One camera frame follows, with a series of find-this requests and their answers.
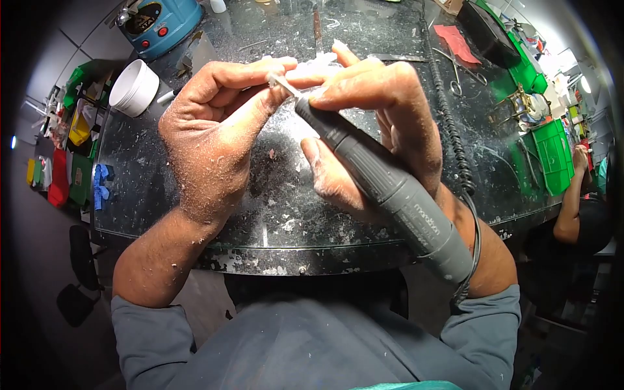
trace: dark gray shirt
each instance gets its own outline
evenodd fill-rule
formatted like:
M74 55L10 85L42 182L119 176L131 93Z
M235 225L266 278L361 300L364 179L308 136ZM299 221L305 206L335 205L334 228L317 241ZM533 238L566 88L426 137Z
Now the dark gray shirt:
M520 291L465 300L437 339L379 308L291 297L245 308L197 352L181 306L113 298L129 390L352 389L446 380L463 390L508 389Z

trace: black granite countertop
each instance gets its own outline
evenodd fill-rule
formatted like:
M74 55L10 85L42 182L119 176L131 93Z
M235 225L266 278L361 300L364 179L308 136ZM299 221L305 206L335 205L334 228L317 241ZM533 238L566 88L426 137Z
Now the black granite countertop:
M446 51L431 25L448 26L457 24L456 20L434 2L426 1L427 26L419 22L419 1L327 1L320 9L324 49L330 50L335 38L360 58L369 53L423 56L422 30L430 28L433 47ZM302 62L314 58L312 2L226 4L228 11L222 14L212 13L208 6L198 26L221 61L253 62L264 55L293 56ZM238 50L265 39L265 43ZM489 85L479 84L460 70L463 96L447 93L447 98L472 167L479 215L506 238L550 218L560 198L548 196L539 171L536 175L541 186L531 186L524 156L515 145L519 137L517 124L508 121L494 125L489 119L495 117L494 105L515 89L509 73L484 59L469 37L466 41L483 62L478 71L486 76ZM176 78L175 68L186 46L187 42L149 64L161 79L157 96L188 81L188 76ZM454 78L452 64L442 56L439 59L448 83ZM416 62L413 66L441 131L442 181L457 191L458 171L449 137L442 128L429 64ZM115 179L107 184L113 196L104 210L94 212L93 218L94 230L103 238L136 238L178 202L177 185L157 128L165 108L154 101L137 118L118 112L107 116L96 163L113 167ZM348 110L344 114L379 139L373 112ZM201 257L200 266L261 275L321 275L381 270L415 262L391 228L356 222L315 194L310 166L299 146L310 131L293 112L290 100L269 120L252 150L249 188L237 211ZM527 140L527 144L534 149L531 141Z

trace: marker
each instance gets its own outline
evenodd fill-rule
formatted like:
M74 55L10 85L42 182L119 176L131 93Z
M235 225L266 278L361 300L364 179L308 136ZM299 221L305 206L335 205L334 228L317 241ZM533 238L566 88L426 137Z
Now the marker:
M164 94L163 96L159 97L158 100L156 100L156 103L158 104L164 104L167 103L170 100L173 100L173 98L180 93L180 91L182 90L182 88L178 88L178 89L174 89L174 90L170 90L169 92L167 92L166 94Z

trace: yellow container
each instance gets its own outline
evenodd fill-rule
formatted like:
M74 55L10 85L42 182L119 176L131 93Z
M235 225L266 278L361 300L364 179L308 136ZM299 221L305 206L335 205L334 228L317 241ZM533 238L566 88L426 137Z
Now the yellow container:
M32 178L35 176L35 160L28 159L28 170L26 171L26 183L32 185Z
M80 146L90 135L91 129L89 128L89 124L82 116L82 112L76 110L74 112L74 118L72 119L72 127L69 131L69 139L74 145Z

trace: gray handpiece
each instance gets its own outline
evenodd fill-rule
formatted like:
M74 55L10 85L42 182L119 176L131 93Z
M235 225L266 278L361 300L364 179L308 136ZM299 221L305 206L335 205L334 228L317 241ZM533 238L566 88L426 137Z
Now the gray handpiece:
M472 256L453 223L404 165L383 145L342 115L310 107L307 97L295 112L319 134L359 189L379 207L435 274L461 283L472 270Z

